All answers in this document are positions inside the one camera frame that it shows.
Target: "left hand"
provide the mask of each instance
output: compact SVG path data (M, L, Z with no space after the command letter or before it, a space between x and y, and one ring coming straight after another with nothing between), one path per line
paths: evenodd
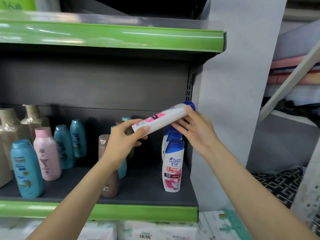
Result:
M108 161L114 167L114 170L118 170L131 149L141 145L138 140L146 140L148 138L148 136L144 135L148 132L149 126L141 127L136 132L126 135L128 128L140 121L142 119L127 120L113 127L106 150L100 161Z

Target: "beige bottle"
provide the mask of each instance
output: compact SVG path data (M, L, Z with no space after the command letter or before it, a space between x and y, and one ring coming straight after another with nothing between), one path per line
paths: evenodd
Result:
M0 136L1 142L4 148L4 153L9 163L10 169L12 170L11 164L11 147L14 141L18 140L30 140L31 134L29 126L25 124L20 124L20 121L17 119L16 112L12 108L0 109Z
M9 163L5 154L5 149L0 143L0 188L9 183L14 178L13 172L10 170Z
M98 151L98 160L101 159L106 146L108 144L110 135L101 135L99 136L99 151ZM107 180L106 185L103 188L101 193L104 197L115 197L119 193L120 181L118 170L115 170L110 178Z
M26 117L21 121L21 124L28 125L31 133L31 143L35 140L35 129L39 127L50 127L50 122L47 117L40 114L38 105L23 105L26 107Z

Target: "white shelf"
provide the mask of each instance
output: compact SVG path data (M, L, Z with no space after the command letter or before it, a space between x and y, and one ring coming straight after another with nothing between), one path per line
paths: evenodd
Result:
M283 118L286 118L286 119L289 119L289 120L298 121L298 122L301 122L301 123L304 123L304 124L307 124L307 125L313 125L313 126L317 127L317 125L314 122L310 121L306 117L294 116L294 115L283 113L283 112L280 112L280 111L277 111L277 110L272 110L270 114L276 115L276 116L280 116L280 117L283 117Z

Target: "hand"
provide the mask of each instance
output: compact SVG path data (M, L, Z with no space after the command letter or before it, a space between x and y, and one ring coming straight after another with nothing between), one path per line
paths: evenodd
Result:
M114 170L118 170L121 167L133 147L141 145L141 142L138 141L139 139L146 140L148 138L148 136L144 135L148 132L149 126L141 127L133 134L126 135L128 129L140 121L142 119L127 120L112 128L112 133L101 160L110 162Z
M195 112L189 105L186 107L186 111L188 115L184 119L190 124L179 119L177 122L184 128L177 123L173 123L172 126L189 140L202 157L208 158L213 146L220 142L214 127L207 117L198 111Z

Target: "bottle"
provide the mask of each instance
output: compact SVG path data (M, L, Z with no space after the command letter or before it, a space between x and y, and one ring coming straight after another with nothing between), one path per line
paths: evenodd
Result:
M99 136L99 151L98 151L98 160L101 159L104 151L106 150L106 146L108 144L110 135L101 135ZM108 178L106 185L103 188L101 193L104 197L115 197L119 193L119 173L118 170L115 170L110 178Z
M171 140L182 140L182 134L177 130L170 131L168 138L167 138L165 145L164 145L163 154L162 154L162 161L164 159L167 146Z
M38 157L42 178L46 181L58 179L61 176L61 164L58 145L51 134L50 127L35 129L33 146Z
M178 192L181 184L184 141L171 140L162 163L162 182L167 192Z
M165 153L165 146L166 146L166 141L168 138L168 135L170 134L170 131L177 131L172 125L169 125L167 129L165 130L163 139L162 139L162 144L161 144L161 151L162 151L162 161L163 161L163 155Z
M121 167L118 169L118 174L119 178L122 179L126 176L127 174L127 159L125 158Z
M14 178L14 174L10 170L9 162L7 160L5 149L0 143L0 188L9 183Z
M57 125L54 138L58 144L59 158L62 169L70 169L75 165L75 154L70 131L65 124Z
M28 125L31 134L31 143L35 140L35 128L50 127L50 122L47 117L40 114L38 105L23 105L26 107L26 117L21 121L21 124Z
M11 160L22 198L38 198L43 193L44 182L36 152L29 140L12 143Z
M87 154L87 139L85 127L79 119L72 120L70 133L73 141L74 156L77 158L84 157Z
M127 121L127 120L130 120L130 117L122 117L122 121ZM128 130L127 131L127 135L131 135L133 133L132 130ZM129 158L132 158L134 156L134 147L131 149L130 153L129 153Z
M29 127L25 124L20 124L17 119L16 112L12 108L0 109L0 136L2 137L2 145L4 152L9 163L10 169L12 170L11 163L11 148L12 143L18 140L31 140L31 134Z
M148 135L150 133L153 133L154 131L157 131L158 129L161 129L165 127L166 125L169 125L173 122L175 122L178 119L183 118L187 115L186 107L187 105L190 105L191 108L195 111L196 107L193 102L191 101L185 101L183 104L177 104L173 107L166 109L165 111L162 111L156 115L153 115L143 121L140 121L132 126L132 129L134 132L136 132L137 129L143 126L150 126L149 131L145 134Z

